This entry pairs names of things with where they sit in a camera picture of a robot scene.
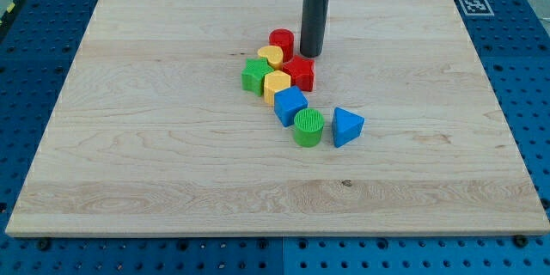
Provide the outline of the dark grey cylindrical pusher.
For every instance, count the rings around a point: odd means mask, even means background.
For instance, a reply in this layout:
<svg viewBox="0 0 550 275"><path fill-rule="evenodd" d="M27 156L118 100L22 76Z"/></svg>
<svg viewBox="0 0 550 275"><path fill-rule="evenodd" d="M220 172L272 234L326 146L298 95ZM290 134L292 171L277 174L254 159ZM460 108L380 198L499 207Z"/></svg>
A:
<svg viewBox="0 0 550 275"><path fill-rule="evenodd" d="M329 0L302 0L300 53L307 58L321 55Z"/></svg>

